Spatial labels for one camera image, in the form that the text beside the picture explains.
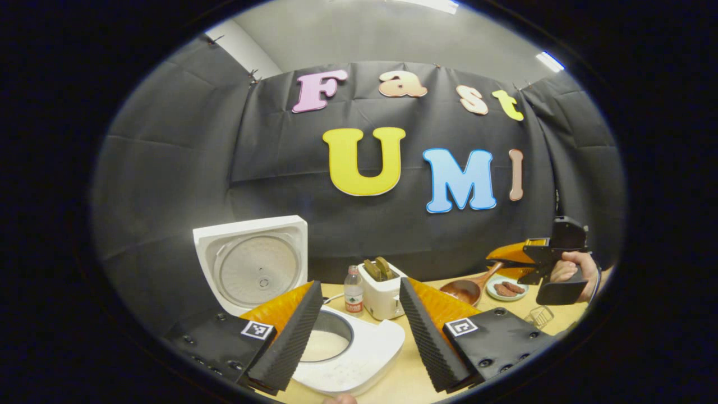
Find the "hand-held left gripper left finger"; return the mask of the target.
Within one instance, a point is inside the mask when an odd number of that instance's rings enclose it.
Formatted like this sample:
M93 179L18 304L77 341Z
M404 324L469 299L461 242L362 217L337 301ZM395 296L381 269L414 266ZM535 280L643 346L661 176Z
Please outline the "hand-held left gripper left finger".
M206 310L165 335L209 373L264 393L287 389L323 306L321 283L308 282L243 315Z

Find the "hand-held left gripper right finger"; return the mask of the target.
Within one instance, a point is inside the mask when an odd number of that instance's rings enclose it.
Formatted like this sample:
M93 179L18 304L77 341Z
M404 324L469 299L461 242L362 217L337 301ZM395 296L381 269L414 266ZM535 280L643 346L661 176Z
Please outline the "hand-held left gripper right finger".
M478 310L412 278L402 278L399 290L421 361L438 393L484 383L555 342L504 307Z

